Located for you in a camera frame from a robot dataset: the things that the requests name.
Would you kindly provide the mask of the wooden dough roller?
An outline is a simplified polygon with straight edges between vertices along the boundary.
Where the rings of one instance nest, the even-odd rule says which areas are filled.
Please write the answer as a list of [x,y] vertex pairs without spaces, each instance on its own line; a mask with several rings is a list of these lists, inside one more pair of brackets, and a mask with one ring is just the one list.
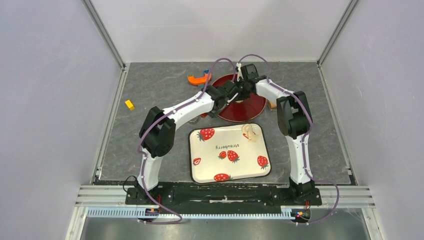
[[268,101],[268,108],[272,111],[276,110],[277,106],[275,103]]

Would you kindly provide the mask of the torn off dough scrap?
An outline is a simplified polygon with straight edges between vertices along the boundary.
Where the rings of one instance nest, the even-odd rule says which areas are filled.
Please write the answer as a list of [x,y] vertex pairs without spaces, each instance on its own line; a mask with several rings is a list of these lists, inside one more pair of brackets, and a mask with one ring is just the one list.
[[250,143],[255,143],[258,141],[259,136],[254,132],[254,128],[251,124],[244,124],[241,127],[242,135],[248,139]]

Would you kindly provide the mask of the strawberry pattern tray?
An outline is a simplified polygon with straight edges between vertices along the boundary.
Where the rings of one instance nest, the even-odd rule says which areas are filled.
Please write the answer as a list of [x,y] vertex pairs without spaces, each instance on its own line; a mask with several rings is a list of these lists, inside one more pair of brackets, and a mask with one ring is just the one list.
[[[259,136],[249,142],[242,126],[251,124]],[[211,184],[270,174],[271,161],[263,130],[256,123],[245,123],[193,130],[188,137],[191,179],[197,184]]]

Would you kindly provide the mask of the small metal cup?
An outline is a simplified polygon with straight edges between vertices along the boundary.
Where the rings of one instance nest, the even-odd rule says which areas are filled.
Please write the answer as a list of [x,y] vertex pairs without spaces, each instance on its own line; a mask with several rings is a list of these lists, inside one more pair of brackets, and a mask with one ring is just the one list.
[[199,122],[199,118],[198,117],[196,117],[196,118],[192,118],[192,119],[190,119],[189,121],[188,121],[188,123],[189,124],[191,124],[191,125],[194,125],[194,124],[196,124],[196,123],[198,123]]

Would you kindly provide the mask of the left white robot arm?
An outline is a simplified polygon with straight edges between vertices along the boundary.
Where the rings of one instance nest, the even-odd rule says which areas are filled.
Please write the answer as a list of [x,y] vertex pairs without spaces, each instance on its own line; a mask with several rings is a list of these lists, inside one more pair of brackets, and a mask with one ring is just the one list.
[[191,119],[202,114],[211,117],[218,115],[230,103],[241,95],[241,88],[227,80],[222,86],[208,85],[189,99],[160,109],[153,107],[140,130],[137,151],[142,154],[142,163],[138,184],[138,198],[145,204],[153,203],[157,198],[155,187],[159,183],[159,170],[163,157],[174,146],[176,131]]

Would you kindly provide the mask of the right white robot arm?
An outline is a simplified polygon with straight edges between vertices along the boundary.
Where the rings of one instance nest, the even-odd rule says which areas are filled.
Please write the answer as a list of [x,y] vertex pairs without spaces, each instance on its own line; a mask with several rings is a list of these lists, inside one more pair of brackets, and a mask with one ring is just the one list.
[[315,189],[309,170],[308,139],[313,125],[307,99],[303,92],[287,90],[267,76],[260,76],[254,64],[236,64],[237,79],[234,81],[240,89],[236,98],[242,101],[255,94],[276,105],[278,129],[285,136],[290,155],[289,199],[302,204]]

